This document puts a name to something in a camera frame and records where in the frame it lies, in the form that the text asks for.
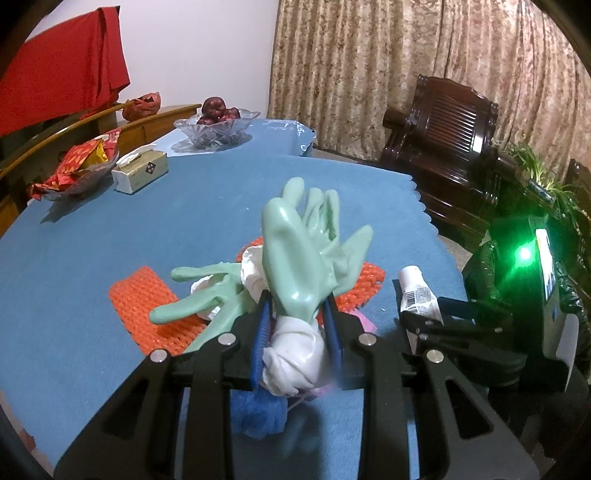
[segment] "white wall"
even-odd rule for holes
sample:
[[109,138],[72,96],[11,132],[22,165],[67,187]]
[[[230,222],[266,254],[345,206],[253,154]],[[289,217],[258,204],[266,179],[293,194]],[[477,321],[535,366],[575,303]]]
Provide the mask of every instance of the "white wall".
[[218,95],[266,114],[279,0],[64,0],[31,36],[109,4],[121,5],[131,80],[120,101],[159,91],[167,106]]

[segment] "green rubber glove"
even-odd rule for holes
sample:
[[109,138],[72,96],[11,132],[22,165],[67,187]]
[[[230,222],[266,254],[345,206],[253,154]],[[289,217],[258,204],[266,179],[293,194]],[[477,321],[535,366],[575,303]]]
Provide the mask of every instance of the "green rubber glove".
[[310,189],[300,217],[303,193],[304,180],[296,177],[265,205],[262,263],[278,314],[311,323],[331,292],[338,296],[355,286],[374,231],[366,225],[341,245],[337,192]]
[[185,318],[202,310],[220,307],[220,311],[207,327],[187,347],[192,352],[221,333],[229,332],[240,315],[253,311],[254,300],[242,286],[239,263],[221,263],[202,268],[178,267],[172,270],[171,277],[176,281],[196,281],[213,275],[210,286],[196,290],[188,297],[156,307],[150,312],[150,322],[156,325]]

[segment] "curtain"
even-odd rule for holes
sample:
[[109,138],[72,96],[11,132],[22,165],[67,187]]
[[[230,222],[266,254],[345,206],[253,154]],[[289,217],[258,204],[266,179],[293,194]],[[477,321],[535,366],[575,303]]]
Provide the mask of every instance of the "curtain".
[[379,157],[388,105],[408,112],[422,73],[499,104],[495,139],[525,141],[562,178],[591,167],[591,77],[530,0],[281,0],[269,116],[320,148]]

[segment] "red apple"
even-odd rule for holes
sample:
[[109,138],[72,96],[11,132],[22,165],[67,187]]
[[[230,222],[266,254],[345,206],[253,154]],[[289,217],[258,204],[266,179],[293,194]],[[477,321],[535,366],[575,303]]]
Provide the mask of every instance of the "red apple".
[[216,123],[215,120],[206,116],[203,116],[199,120],[197,120],[198,125],[213,125],[214,123]]
[[210,97],[203,102],[201,113],[203,116],[208,116],[217,120],[224,115],[226,111],[226,103],[220,97]]
[[226,120],[236,120],[237,118],[240,118],[238,108],[230,108],[224,111],[219,121],[225,122]]

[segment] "red cloth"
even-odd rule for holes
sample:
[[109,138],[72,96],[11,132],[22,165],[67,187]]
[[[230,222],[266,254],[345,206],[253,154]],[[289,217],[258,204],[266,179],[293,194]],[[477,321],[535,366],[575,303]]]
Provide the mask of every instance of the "red cloth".
[[99,8],[25,42],[0,80],[0,136],[112,104],[129,85],[115,7]]

